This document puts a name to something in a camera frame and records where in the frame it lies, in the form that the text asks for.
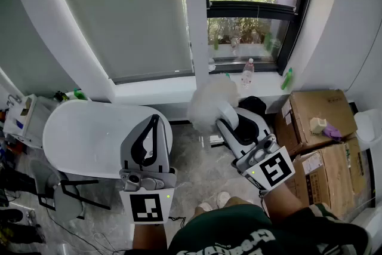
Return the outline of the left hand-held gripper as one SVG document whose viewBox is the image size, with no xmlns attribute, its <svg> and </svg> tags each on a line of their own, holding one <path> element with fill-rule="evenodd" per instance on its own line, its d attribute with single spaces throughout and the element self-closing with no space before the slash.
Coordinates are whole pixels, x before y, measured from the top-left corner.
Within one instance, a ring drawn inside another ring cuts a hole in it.
<svg viewBox="0 0 382 255">
<path fill-rule="evenodd" d="M 128 170 L 120 171 L 124 187 L 119 194 L 131 223 L 164 224 L 169 219 L 177 170 L 170 169 L 168 155 L 165 125 L 158 114 L 137 124 L 122 142 L 121 165 Z"/>
</svg>

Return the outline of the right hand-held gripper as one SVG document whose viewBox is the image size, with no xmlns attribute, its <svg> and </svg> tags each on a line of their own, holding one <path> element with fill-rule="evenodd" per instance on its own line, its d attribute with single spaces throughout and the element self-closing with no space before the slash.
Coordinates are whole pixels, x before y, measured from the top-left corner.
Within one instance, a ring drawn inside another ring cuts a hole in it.
<svg viewBox="0 0 382 255">
<path fill-rule="evenodd" d="M 295 174 L 288 151 L 278 145 L 262 116 L 243 108 L 235 111 L 238 126 L 233 129 L 224 119 L 218 119 L 218 130 L 237 158 L 239 174 L 259 191 L 270 192 Z"/>
</svg>

